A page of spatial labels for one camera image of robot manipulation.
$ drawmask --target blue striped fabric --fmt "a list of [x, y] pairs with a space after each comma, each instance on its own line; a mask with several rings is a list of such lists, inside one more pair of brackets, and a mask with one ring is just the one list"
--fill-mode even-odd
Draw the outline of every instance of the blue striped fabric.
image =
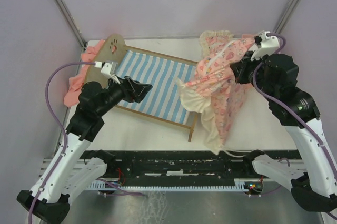
[[180, 103], [175, 79], [187, 82], [194, 70], [191, 65], [128, 51], [117, 76], [130, 76], [140, 83], [152, 84], [153, 88], [140, 104], [121, 101], [119, 105], [185, 125], [189, 112]]

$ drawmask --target white tabletop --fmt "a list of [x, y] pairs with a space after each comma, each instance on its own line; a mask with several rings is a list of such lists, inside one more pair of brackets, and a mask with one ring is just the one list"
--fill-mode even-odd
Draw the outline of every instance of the white tabletop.
[[[89, 41], [94, 46], [98, 41]], [[175, 57], [199, 61], [202, 58], [199, 40], [194, 39], [136, 39], [127, 45]], [[67, 123], [75, 113], [70, 109]], [[207, 150], [202, 144], [207, 131], [201, 122], [195, 126], [192, 142], [189, 133], [165, 124], [148, 122], [112, 109], [103, 116], [105, 125], [88, 149], [104, 150]], [[284, 150], [296, 149], [291, 137], [268, 109], [267, 101], [255, 90], [237, 114], [226, 143], [228, 149]]]

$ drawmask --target metal frame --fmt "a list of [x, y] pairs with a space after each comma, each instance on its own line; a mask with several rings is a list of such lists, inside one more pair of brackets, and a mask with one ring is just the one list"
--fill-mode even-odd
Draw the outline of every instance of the metal frame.
[[67, 6], [63, 2], [63, 0], [54, 0], [54, 1], [57, 7], [60, 9], [62, 15], [64, 16], [66, 22], [69, 24], [69, 27], [73, 31], [78, 43], [81, 45], [82, 48], [85, 48], [86, 41], [82, 37], [79, 28], [76, 26], [74, 19], [72, 18]]
[[282, 33], [284, 28], [286, 27], [290, 17], [294, 13], [296, 7], [298, 6], [301, 0], [289, 0], [287, 3], [286, 9], [284, 10], [283, 14], [281, 15], [277, 25], [274, 28], [276, 33]]
[[[127, 179], [125, 186], [233, 186], [236, 179], [252, 181], [261, 178], [259, 174], [247, 173], [242, 158], [233, 158], [225, 152], [220, 152], [219, 155], [210, 151], [108, 150], [107, 152], [115, 157], [116, 168], [120, 168], [124, 173]], [[298, 150], [266, 150], [265, 152], [276, 160], [286, 157], [290, 160], [292, 168], [306, 171]], [[70, 172], [70, 177], [87, 167], [86, 163], [89, 162], [93, 153], [95, 150], [86, 150], [82, 154]], [[51, 159], [44, 160], [39, 176], [45, 173], [51, 161]], [[172, 176], [149, 176], [149, 174]], [[197, 174], [210, 175], [210, 178], [198, 177], [196, 179]], [[174, 175], [182, 176], [182, 178], [175, 179]], [[117, 178], [118, 171], [107, 171], [104, 177]]]
[[[56, 5], [59, 7], [62, 15], [66, 19], [67, 23], [69, 24], [71, 30], [73, 31], [74, 35], [76, 36], [76, 39], [78, 43], [82, 46], [82, 48], [85, 48], [86, 41], [82, 37], [82, 34], [80, 32], [79, 27], [76, 26], [74, 19], [72, 18], [72, 15], [70, 11], [68, 10], [67, 6], [63, 2], [63, 0], [54, 0]], [[287, 25], [290, 17], [292, 16], [294, 10], [296, 9], [297, 5], [299, 4], [300, 0], [289, 0], [287, 3], [284, 12], [282, 13], [281, 17], [279, 18], [279, 21], [277, 22], [277, 25], [274, 28], [274, 31], [276, 33], [282, 33], [285, 26]], [[170, 36], [170, 37], [159, 37], [159, 38], [197, 38], [196, 35], [191, 36]], [[127, 39], [140, 39], [140, 37], [128, 37]]]

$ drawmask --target wooden bed frame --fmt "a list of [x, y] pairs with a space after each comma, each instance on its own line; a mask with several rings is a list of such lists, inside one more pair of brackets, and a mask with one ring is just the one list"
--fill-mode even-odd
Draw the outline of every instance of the wooden bed frame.
[[[161, 53], [157, 53], [157, 52], [152, 52], [152, 51], [149, 51], [149, 50], [144, 50], [144, 49], [140, 49], [140, 48], [134, 48], [134, 47], [131, 47], [131, 46], [127, 46], [127, 45], [125, 45], [124, 38], [119, 34], [112, 34], [111, 36], [108, 37], [108, 39], [104, 42], [103, 46], [98, 51], [98, 53], [95, 56], [95, 58], [93, 59], [93, 61], [104, 62], [104, 61], [107, 61], [107, 60], [112, 60], [112, 61], [116, 61], [120, 64], [122, 62], [125, 54], [129, 50], [131, 50], [133, 52], [139, 52], [139, 53], [152, 55], [152, 56], [155, 56], [155, 57], [166, 58], [166, 59], [169, 59], [169, 60], [173, 60], [173, 61], [176, 61], [176, 62], [179, 62], [179, 63], [188, 64], [188, 65], [195, 66], [197, 64], [197, 62], [195, 62], [195, 61], [191, 61], [191, 60], [173, 57], [173, 56], [169, 56], [169, 55], [165, 55], [165, 54], [161, 54]], [[90, 82], [90, 81], [97, 81], [102, 85], [103, 88], [107, 87], [106, 77], [104, 77], [101, 74], [101, 70], [99, 68], [95, 68], [93, 66], [89, 67], [89, 70], [87, 71], [87, 74], [85, 76], [84, 83]], [[170, 121], [170, 120], [162, 119], [162, 118], [159, 118], [159, 117], [156, 117], [156, 116], [152, 116], [152, 115], [148, 115], [148, 114], [145, 114], [145, 113], [142, 113], [142, 112], [139, 112], [139, 111], [135, 111], [135, 110], [132, 110], [132, 109], [129, 109], [129, 108], [126, 108], [126, 107], [122, 107], [122, 106], [116, 106], [116, 107], [118, 109], [120, 109], [121, 111], [124, 111], [125, 113], [128, 113], [132, 116], [137, 115], [137, 116], [139, 116], [143, 119], [154, 121], [156, 123], [165, 123], [168, 126], [177, 127], [177, 128], [182, 129], [182, 130], [188, 130], [190, 132], [188, 141], [191, 142], [191, 140], [192, 140], [192, 134], [193, 134], [193, 131], [194, 131], [194, 126], [195, 126], [195, 124], [197, 122], [197, 118], [198, 118], [197, 113], [190, 113], [189, 117], [187, 119], [186, 125], [183, 125], [183, 124], [175, 123], [175, 122]]]

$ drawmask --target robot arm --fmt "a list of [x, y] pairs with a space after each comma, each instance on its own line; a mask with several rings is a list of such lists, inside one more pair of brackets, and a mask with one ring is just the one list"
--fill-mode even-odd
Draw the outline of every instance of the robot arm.
[[47, 223], [61, 223], [77, 196], [107, 170], [115, 169], [114, 156], [99, 150], [81, 171], [69, 178], [78, 159], [103, 127], [102, 116], [121, 100], [140, 103], [152, 88], [128, 76], [118, 78], [114, 74], [115, 62], [96, 62], [96, 66], [109, 78], [108, 87], [103, 89], [98, 82], [88, 82], [82, 87], [80, 103], [66, 128], [65, 151], [63, 139], [42, 177], [29, 191], [23, 190], [17, 196], [24, 208], [29, 210], [33, 205], [33, 214]]
[[[261, 41], [263, 36], [255, 38], [260, 51]], [[245, 156], [244, 161], [252, 171], [287, 188], [305, 210], [330, 212], [337, 208], [336, 162], [325, 140], [316, 103], [296, 87], [299, 68], [292, 57], [254, 55], [256, 52], [247, 52], [240, 62], [231, 65], [236, 82], [255, 84], [268, 99], [269, 109], [294, 140], [307, 172], [287, 167], [259, 150]]]

